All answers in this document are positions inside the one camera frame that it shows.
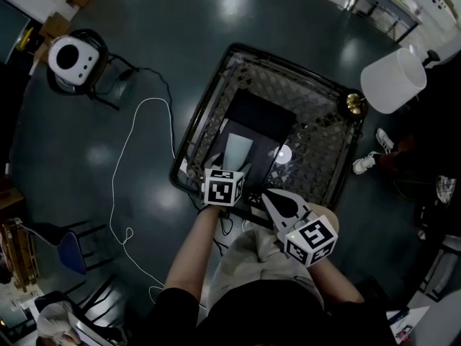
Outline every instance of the woven lattice surface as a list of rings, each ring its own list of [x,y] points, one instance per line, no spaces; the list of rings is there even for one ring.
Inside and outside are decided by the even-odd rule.
[[[265,187],[289,190],[312,203],[324,203],[334,188],[334,172],[342,167],[340,155],[353,131],[338,113],[339,94],[315,79],[303,79],[263,61],[239,60],[224,77],[222,87],[216,92],[215,106],[191,152],[189,178],[201,183],[202,163],[225,112],[237,89],[248,89],[297,115],[297,123],[286,142],[292,150],[291,161],[283,165],[274,163]],[[251,194],[244,194],[243,198],[253,200]]]

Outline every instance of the white cable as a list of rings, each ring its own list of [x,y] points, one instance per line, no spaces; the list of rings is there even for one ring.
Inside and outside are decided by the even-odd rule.
[[[120,160],[122,160],[122,156],[123,156],[123,153],[125,152],[125,148],[127,146],[127,143],[128,141],[130,140],[130,137],[131,137],[131,133],[133,133],[133,129],[135,127],[135,121],[136,121],[136,115],[138,114],[138,110],[140,108],[140,106],[142,104],[144,104],[144,102],[146,101],[149,101],[149,100],[160,100],[160,101],[163,101],[166,105],[166,108],[168,109],[168,114],[169,114],[169,120],[170,120],[170,136],[171,136],[171,154],[173,155],[173,157],[175,157],[174,155],[174,149],[173,149],[173,125],[171,124],[171,111],[170,111],[170,106],[168,105],[168,102],[166,102],[164,99],[161,99],[160,97],[149,97],[148,99],[144,99],[142,102],[140,102],[140,104],[138,105],[138,107],[136,107],[136,111],[135,111],[135,115],[133,117],[133,124],[131,125],[131,130],[130,130],[130,133],[128,133],[128,137],[125,141],[125,145],[123,145],[123,148],[122,148],[122,152],[120,153],[120,156],[117,160],[117,165],[115,166],[115,170],[114,170],[114,174],[112,175],[112,211],[110,212],[110,219],[109,219],[109,228],[110,228],[110,231],[112,232],[112,234],[114,235],[115,239],[117,240],[117,242],[119,244],[121,244],[123,246],[123,249],[125,250],[125,253],[126,255],[128,256],[128,258],[130,258],[130,260],[135,263],[136,267],[138,267],[138,269],[143,272],[144,274],[148,275],[149,277],[151,277],[153,280],[155,280],[157,283],[160,283],[162,286],[165,286],[161,281],[159,281],[157,278],[155,278],[153,275],[147,273],[143,268],[141,268],[138,263],[130,256],[130,254],[128,254],[127,252],[127,249],[125,247],[125,245],[127,244],[128,240],[130,240],[132,237],[133,237],[133,229],[131,227],[127,227],[126,231],[125,231],[125,239],[123,241],[120,241],[117,237],[117,235],[115,234],[114,230],[112,229],[112,217],[114,215],[114,210],[115,210],[115,192],[114,192],[114,179],[115,179],[115,175],[117,174],[117,170],[118,170],[118,166],[120,164]],[[151,286],[149,288],[149,296],[151,296],[151,288],[160,288],[160,287],[156,287],[156,286]]]

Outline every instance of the white sneaker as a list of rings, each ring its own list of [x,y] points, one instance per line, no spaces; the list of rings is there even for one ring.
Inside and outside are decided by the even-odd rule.
[[[394,143],[382,128],[378,128],[376,130],[376,139],[384,149],[385,153],[389,154],[392,151]]]
[[[373,157],[377,153],[376,151],[372,151],[366,157],[357,159],[354,161],[352,164],[352,170],[354,171],[355,174],[364,174],[368,169],[372,168],[374,165],[376,165],[375,158]]]

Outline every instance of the blue chair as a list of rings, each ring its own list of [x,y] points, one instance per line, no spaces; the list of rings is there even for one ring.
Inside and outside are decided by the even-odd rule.
[[[106,259],[89,267],[86,266],[85,258],[94,255],[94,252],[83,254],[81,252],[79,239],[104,229],[106,226],[98,226],[80,234],[75,234],[71,230],[72,228],[82,226],[85,223],[87,223],[87,221],[78,222],[64,227],[58,227],[50,223],[22,223],[21,226],[31,234],[35,234],[40,237],[50,246],[55,247],[58,250],[59,260],[65,267],[77,272],[78,274],[85,275],[88,271],[101,267],[113,260],[113,258]]]

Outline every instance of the white desk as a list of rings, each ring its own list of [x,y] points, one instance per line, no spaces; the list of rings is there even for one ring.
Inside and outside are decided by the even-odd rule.
[[[353,11],[359,0],[349,0],[347,10]],[[422,23],[419,17],[418,4],[413,0],[373,0],[375,5],[371,8],[368,15],[370,16],[378,5],[384,6],[386,9],[394,13],[398,19],[391,26],[393,29],[399,22],[404,22],[408,29],[397,39],[397,43],[407,37],[418,25]]]

